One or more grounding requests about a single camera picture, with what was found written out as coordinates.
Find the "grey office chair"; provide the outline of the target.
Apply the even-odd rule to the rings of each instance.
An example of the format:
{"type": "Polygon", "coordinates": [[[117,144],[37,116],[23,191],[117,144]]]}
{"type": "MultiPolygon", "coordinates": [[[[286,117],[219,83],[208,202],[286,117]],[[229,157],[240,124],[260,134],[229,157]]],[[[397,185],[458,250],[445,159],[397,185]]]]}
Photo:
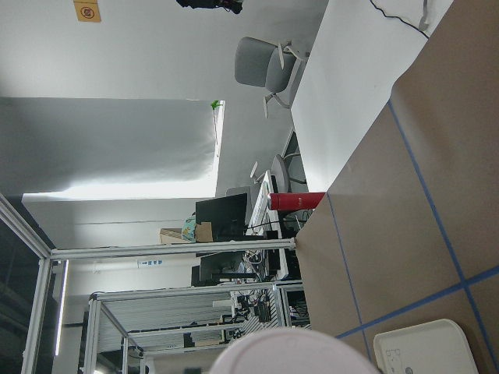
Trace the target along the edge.
{"type": "Polygon", "coordinates": [[[235,52],[235,80],[247,86],[265,88],[264,116],[268,118],[268,102],[275,99],[282,108],[289,109],[278,93],[288,86],[297,61],[306,62],[310,52],[300,52],[291,41],[272,44],[253,37],[243,37],[235,52]]]}
{"type": "Polygon", "coordinates": [[[276,189],[278,192],[291,192],[291,182],[295,182],[301,185],[306,184],[306,179],[300,180],[297,178],[293,178],[289,174],[289,169],[286,164],[288,159],[292,159],[293,157],[300,157],[300,153],[291,153],[285,156],[281,156],[277,154],[271,165],[271,175],[274,176],[276,181],[276,189]]]}

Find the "yellow warning sign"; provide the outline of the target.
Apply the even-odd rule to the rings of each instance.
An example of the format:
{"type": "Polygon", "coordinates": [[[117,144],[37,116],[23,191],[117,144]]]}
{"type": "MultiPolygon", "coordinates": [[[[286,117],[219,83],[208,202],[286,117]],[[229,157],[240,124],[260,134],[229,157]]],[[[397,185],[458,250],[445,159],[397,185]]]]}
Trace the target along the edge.
{"type": "Polygon", "coordinates": [[[73,4],[80,22],[99,23],[101,21],[97,0],[74,0],[73,4]]]}

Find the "pink plastic cup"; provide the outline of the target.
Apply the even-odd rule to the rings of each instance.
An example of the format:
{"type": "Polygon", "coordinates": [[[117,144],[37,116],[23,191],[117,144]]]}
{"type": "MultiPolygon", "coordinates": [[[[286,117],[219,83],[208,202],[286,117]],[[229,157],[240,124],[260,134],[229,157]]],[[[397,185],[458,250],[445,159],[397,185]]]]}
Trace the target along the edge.
{"type": "Polygon", "coordinates": [[[378,373],[346,343],[312,330],[285,328],[250,333],[231,343],[211,373],[378,373]]]}

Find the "green handled reacher grabber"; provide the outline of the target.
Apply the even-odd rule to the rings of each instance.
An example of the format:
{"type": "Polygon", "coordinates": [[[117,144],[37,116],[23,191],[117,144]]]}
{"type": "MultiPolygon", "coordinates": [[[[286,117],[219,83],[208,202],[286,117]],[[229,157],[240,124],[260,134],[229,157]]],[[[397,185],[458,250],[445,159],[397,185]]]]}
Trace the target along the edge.
{"type": "Polygon", "coordinates": [[[427,30],[429,26],[428,16],[429,16],[428,0],[423,0],[423,12],[419,20],[418,31],[424,33],[427,30]]]}

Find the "cream rabbit tray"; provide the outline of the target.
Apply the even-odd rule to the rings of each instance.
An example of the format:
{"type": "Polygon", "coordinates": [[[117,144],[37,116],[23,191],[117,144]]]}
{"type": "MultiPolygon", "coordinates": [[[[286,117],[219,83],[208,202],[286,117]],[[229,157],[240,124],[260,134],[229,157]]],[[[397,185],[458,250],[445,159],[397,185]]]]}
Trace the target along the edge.
{"type": "Polygon", "coordinates": [[[450,319],[377,334],[377,364],[384,373],[477,373],[462,328],[450,319]]]}

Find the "red cylinder object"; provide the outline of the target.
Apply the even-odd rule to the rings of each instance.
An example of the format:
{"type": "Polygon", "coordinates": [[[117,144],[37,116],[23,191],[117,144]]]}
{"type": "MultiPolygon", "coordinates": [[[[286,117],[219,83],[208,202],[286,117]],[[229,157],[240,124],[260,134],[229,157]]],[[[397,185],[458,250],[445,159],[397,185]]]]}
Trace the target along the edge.
{"type": "Polygon", "coordinates": [[[270,193],[270,209],[276,211],[297,211],[315,209],[323,199],[324,192],[270,193]]]}

